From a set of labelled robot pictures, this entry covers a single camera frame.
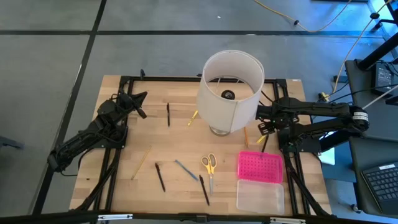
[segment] wooden table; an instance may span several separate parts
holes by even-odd
[[[99,91],[96,109],[111,94],[118,92],[120,76],[104,76]],[[289,96],[304,101],[300,80],[287,80]],[[191,126],[188,121],[196,110],[196,95],[199,82],[155,82],[135,81],[133,93],[148,91],[142,109],[147,118],[141,119],[136,112],[129,115],[129,132],[126,147],[122,150],[116,186],[114,189],[113,212],[147,213],[208,213],[212,215],[258,215],[236,208],[237,158],[239,151],[260,151],[262,144],[257,125],[253,121],[247,126],[249,148],[245,146],[244,132],[238,130],[225,137],[211,133],[208,124],[198,115]],[[243,83],[220,83],[218,91],[232,89],[237,98],[249,96],[250,88]],[[271,85],[264,84],[263,90],[273,97]],[[270,105],[263,96],[261,101]],[[170,128],[167,127],[166,104],[170,103]],[[308,116],[301,116],[300,122],[310,123]],[[145,162],[136,172],[145,151],[150,149]],[[202,175],[208,189],[208,174],[200,163],[202,156],[214,153],[218,160],[214,177],[214,194],[210,196],[210,206],[205,202],[199,182],[194,181],[174,160],[178,159],[196,176]],[[266,152],[281,155],[276,134],[271,134]],[[75,184],[70,208],[79,206],[98,182],[104,149],[89,152],[82,160]],[[317,158],[309,153],[301,153],[305,183],[317,202],[331,213],[322,169]],[[165,183],[166,192],[160,186],[155,162]],[[285,215],[292,214],[289,188],[284,172]],[[101,208],[104,207],[106,187],[103,191]],[[296,187],[297,205],[302,213],[300,191]]]

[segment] white lamp shade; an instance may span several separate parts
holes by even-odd
[[[208,82],[220,77],[237,78],[248,84],[253,95],[243,100],[227,100],[210,90]],[[210,57],[204,68],[197,95],[197,109],[212,128],[233,132],[255,119],[264,68],[260,61],[245,52],[225,50]]]

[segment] black keyboard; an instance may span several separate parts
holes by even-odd
[[[361,172],[380,210],[398,215],[398,162]]]

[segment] black pen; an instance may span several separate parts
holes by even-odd
[[[201,187],[203,189],[203,193],[205,194],[207,205],[210,206],[209,198],[207,197],[207,193],[206,193],[205,183],[204,183],[203,178],[201,177],[201,175],[199,175],[199,179],[200,179]]]
[[[157,165],[156,162],[155,162],[155,167],[156,167],[157,175],[159,176],[160,183],[162,184],[163,191],[166,192],[166,189],[165,189],[164,183],[163,183],[163,179],[162,179],[162,176],[160,174],[160,168],[159,168],[159,165]]]
[[[170,127],[170,105],[167,103],[167,125]]]

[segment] plastic container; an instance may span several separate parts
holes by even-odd
[[[238,156],[238,177],[280,184],[283,181],[282,163],[282,158],[278,155],[241,151]]]
[[[249,212],[283,215],[285,213],[284,187],[280,184],[239,180],[236,207]]]

